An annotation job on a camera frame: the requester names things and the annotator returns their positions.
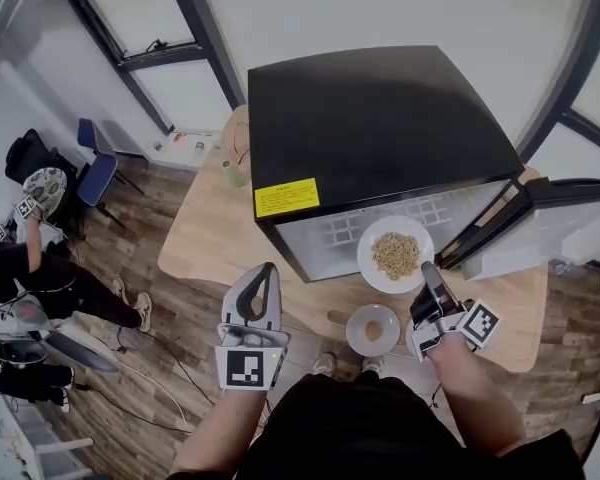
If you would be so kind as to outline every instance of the blue chair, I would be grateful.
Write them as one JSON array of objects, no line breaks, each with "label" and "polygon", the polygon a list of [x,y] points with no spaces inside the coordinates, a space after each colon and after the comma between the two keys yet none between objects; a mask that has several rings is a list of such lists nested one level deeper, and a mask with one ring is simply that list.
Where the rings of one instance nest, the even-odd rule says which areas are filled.
[{"label": "blue chair", "polygon": [[77,191],[78,197],[87,205],[96,208],[100,213],[124,228],[124,224],[114,217],[106,209],[104,201],[101,201],[104,191],[109,186],[111,180],[115,179],[123,185],[128,183],[142,195],[144,195],[144,192],[118,171],[118,157],[113,147],[104,135],[100,133],[100,130],[98,130],[91,119],[80,119],[78,123],[78,144],[93,150],[93,153],[96,155],[94,162],[87,168],[86,174],[80,176],[81,180]]}]

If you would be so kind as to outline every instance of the black shirt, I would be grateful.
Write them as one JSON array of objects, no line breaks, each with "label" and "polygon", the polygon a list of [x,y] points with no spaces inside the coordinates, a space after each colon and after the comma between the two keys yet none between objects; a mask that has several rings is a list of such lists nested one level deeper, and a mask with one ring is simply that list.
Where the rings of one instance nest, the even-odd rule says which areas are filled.
[{"label": "black shirt", "polygon": [[29,273],[29,256],[26,244],[0,242],[0,302],[8,302],[18,295],[18,280],[25,290],[33,291],[49,318],[66,318],[79,304],[70,290],[58,290],[75,278],[77,267],[70,261],[42,253],[40,267]]},{"label": "black shirt", "polygon": [[[405,397],[404,385],[395,392],[335,382],[323,389],[306,379],[273,411],[242,459],[238,480],[584,478],[564,431],[497,459],[461,447],[421,398],[408,388],[412,396]],[[211,472],[175,473],[169,480],[205,478],[229,480]]]}]

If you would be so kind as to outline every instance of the forearm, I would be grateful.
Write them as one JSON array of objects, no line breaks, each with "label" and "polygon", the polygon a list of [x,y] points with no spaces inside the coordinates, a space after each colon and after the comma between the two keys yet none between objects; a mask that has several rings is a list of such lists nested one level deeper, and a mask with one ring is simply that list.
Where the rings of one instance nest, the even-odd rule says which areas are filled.
[{"label": "forearm", "polygon": [[232,476],[253,439],[266,397],[266,391],[225,391],[182,443],[172,472],[217,471]]},{"label": "forearm", "polygon": [[468,448],[501,456],[526,441],[520,413],[468,349],[434,364]]},{"label": "forearm", "polygon": [[40,236],[40,221],[33,215],[27,218],[27,257],[29,273],[38,270],[42,263],[42,237]]}]

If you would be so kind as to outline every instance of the black office chair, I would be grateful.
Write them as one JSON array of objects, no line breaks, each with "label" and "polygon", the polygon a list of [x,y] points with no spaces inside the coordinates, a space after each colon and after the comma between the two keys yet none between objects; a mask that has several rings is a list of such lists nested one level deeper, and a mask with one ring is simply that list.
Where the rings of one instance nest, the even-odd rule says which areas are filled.
[{"label": "black office chair", "polygon": [[24,136],[19,137],[9,148],[7,165],[4,174],[7,178],[24,184],[24,181],[34,172],[45,167],[56,167],[67,176],[67,188],[56,211],[49,215],[47,221],[51,224],[63,224],[75,211],[76,176],[78,169],[58,153],[56,148],[48,150],[40,135],[33,128]]}]

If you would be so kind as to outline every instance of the wooden table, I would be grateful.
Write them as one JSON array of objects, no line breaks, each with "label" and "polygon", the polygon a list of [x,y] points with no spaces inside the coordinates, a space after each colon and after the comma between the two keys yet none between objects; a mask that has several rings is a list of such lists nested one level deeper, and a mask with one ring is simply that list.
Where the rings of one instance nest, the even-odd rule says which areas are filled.
[{"label": "wooden table", "polygon": [[[283,311],[322,336],[346,340],[349,316],[360,306],[384,304],[401,320],[400,345],[416,292],[391,296],[371,288],[360,274],[304,283],[256,226],[251,183],[232,188],[222,161],[248,148],[247,107],[236,109],[223,131],[223,150],[213,150],[196,176],[162,247],[158,265],[176,278],[232,285],[252,267],[272,261],[280,271]],[[249,155],[239,166],[249,175]],[[547,291],[547,266],[493,279],[466,282],[459,271],[443,276],[461,299],[482,299],[502,323],[480,355],[511,372],[533,367],[538,353]]]}]

